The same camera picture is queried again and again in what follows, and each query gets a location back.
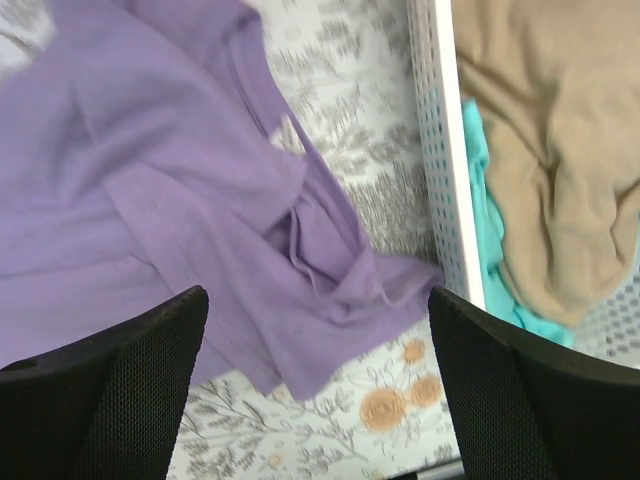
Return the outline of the purple polo shirt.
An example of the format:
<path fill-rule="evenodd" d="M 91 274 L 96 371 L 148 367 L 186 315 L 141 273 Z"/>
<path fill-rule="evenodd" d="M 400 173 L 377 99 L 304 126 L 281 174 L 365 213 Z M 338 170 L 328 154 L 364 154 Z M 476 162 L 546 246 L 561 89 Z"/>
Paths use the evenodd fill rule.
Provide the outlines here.
<path fill-rule="evenodd" d="M 376 252 L 274 83 L 239 1 L 49 1 L 55 33 L 1 86 L 1 361 L 194 286 L 192 379 L 314 396 L 426 312 L 441 271 Z"/>

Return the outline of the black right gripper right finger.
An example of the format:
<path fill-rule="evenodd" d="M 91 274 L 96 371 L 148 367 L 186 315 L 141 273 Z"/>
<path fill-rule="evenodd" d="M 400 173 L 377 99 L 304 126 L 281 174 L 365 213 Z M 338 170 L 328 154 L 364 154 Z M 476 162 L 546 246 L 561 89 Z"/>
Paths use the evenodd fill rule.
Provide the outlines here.
<path fill-rule="evenodd" d="M 636 479 L 639 372 L 560 346 L 437 287 L 437 362 L 468 479 Z"/>

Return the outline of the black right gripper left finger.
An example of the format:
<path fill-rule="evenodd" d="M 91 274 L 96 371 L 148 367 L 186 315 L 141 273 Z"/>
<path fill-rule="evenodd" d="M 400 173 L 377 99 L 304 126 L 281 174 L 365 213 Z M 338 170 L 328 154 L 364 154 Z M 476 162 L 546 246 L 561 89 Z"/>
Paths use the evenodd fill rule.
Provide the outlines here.
<path fill-rule="evenodd" d="M 166 477 L 208 315 L 200 286 L 1 371 L 1 476 Z"/>

